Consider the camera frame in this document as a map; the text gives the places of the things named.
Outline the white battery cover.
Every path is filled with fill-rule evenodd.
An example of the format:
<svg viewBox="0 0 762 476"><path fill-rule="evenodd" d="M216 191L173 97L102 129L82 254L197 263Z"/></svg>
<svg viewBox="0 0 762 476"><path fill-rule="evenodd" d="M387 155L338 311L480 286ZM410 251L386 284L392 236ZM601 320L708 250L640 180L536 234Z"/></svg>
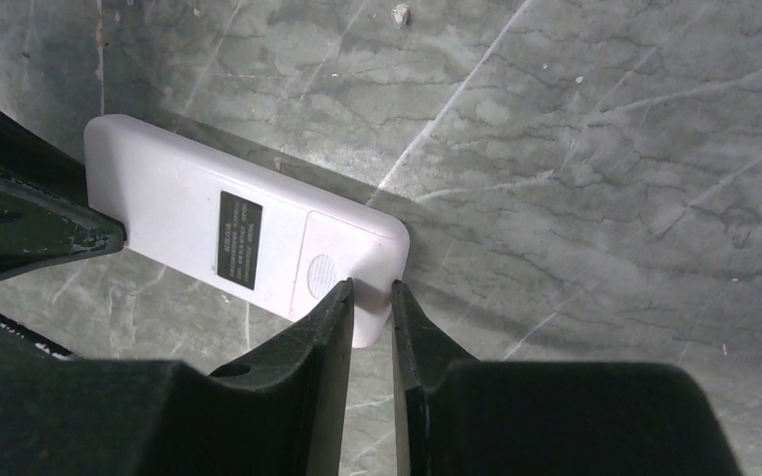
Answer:
<svg viewBox="0 0 762 476"><path fill-rule="evenodd" d="M354 289L352 346L379 337L391 312L391 288L403 277L410 236L397 218L371 210L364 223L313 211L308 215L288 318L308 314L334 285L351 279Z"/></svg>

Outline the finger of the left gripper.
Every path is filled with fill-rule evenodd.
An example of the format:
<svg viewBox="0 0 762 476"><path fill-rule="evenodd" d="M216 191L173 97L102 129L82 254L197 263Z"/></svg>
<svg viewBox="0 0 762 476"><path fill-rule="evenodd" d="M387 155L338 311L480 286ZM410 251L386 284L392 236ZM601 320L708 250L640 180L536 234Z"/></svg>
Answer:
<svg viewBox="0 0 762 476"><path fill-rule="evenodd" d="M84 165L0 111L0 282L117 253L125 239L90 208Z"/></svg>

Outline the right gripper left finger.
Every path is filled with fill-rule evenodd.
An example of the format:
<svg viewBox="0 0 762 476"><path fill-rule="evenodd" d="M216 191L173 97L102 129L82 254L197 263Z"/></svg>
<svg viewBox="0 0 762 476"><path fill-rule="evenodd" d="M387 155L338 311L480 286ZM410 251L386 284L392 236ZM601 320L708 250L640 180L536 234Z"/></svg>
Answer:
<svg viewBox="0 0 762 476"><path fill-rule="evenodd" d="M0 359L0 475L334 475L352 280L250 352L179 360Z"/></svg>

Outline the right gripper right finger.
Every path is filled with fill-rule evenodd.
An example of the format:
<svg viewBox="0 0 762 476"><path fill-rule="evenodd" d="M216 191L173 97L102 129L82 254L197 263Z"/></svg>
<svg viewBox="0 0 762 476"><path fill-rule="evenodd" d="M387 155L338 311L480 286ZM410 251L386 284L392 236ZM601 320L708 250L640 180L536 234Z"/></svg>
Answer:
<svg viewBox="0 0 762 476"><path fill-rule="evenodd" d="M711 406L679 367L482 361L392 287L401 475L736 475Z"/></svg>

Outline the white remote control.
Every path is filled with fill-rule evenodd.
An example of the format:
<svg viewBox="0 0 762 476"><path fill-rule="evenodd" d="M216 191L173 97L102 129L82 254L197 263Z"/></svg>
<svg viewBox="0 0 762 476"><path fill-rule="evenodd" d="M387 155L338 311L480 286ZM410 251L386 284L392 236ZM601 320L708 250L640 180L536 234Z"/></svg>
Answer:
<svg viewBox="0 0 762 476"><path fill-rule="evenodd" d="M130 250L288 320L308 215L384 213L122 114L88 122L84 156Z"/></svg>

